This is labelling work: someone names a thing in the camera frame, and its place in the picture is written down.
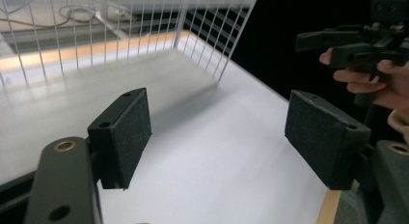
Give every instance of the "finger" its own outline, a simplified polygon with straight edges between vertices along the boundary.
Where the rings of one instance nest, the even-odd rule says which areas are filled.
[[[334,79],[339,82],[355,82],[355,83],[369,83],[373,84],[379,81],[379,76],[375,76],[370,80],[370,73],[355,71],[352,68],[344,70],[337,70],[333,75]]]
[[[372,93],[372,92],[377,92],[379,90],[382,90],[385,87],[386,87],[386,84],[383,82],[376,82],[373,84],[350,82],[346,85],[346,90],[353,94]]]
[[[376,65],[377,69],[386,74],[396,73],[398,70],[391,60],[382,60]]]
[[[376,67],[385,74],[407,74],[409,72],[409,62],[406,62],[403,67],[399,67],[395,66],[391,60],[382,60]]]
[[[324,65],[329,65],[330,61],[331,61],[332,51],[333,51],[333,48],[330,47],[330,48],[327,49],[326,52],[319,55],[319,62],[324,64]]]

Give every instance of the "wooden edge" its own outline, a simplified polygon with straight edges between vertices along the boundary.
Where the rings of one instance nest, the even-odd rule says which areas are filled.
[[[327,189],[315,224],[332,224],[335,221],[342,190]]]
[[[189,31],[182,31],[180,36],[187,37],[193,33]],[[19,70],[22,68],[29,68],[32,66],[40,66],[41,64],[49,64],[78,57],[90,56],[91,54],[98,54],[114,50],[128,49],[128,47],[137,47],[140,45],[148,45],[156,42],[166,42],[174,40],[176,32],[169,32],[157,35],[150,35],[144,37],[131,38],[126,40],[110,41],[110,42],[96,42],[92,45],[84,44],[77,47],[66,47],[59,49],[51,49],[42,52],[30,52],[0,58],[0,71]]]

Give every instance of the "black foam pad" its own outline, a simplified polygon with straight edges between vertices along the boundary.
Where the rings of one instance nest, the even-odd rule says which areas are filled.
[[[88,127],[103,188],[128,188],[151,136],[145,88],[119,96]]]
[[[285,136],[328,188],[348,190],[353,157],[367,145],[370,129],[325,99],[293,90]]]

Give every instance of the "black background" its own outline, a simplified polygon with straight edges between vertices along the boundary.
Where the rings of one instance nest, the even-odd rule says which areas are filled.
[[[316,94],[360,122],[367,109],[353,103],[346,84],[333,79],[335,70],[318,62],[325,49],[295,52],[299,33],[345,24],[371,24],[370,0],[258,0],[232,59],[284,98],[291,90]],[[372,141],[403,141],[386,123],[391,110],[378,108]]]

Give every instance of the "human hand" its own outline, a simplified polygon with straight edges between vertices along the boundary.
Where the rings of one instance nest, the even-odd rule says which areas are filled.
[[[319,56],[319,62],[329,65],[333,48]],[[409,108],[409,62],[403,67],[394,66],[390,60],[382,60],[377,64],[382,78],[375,76],[369,81],[369,73],[357,71],[357,68],[345,68],[334,72],[334,79],[346,82],[346,90],[358,93],[376,93],[373,103],[390,109],[403,110]]]

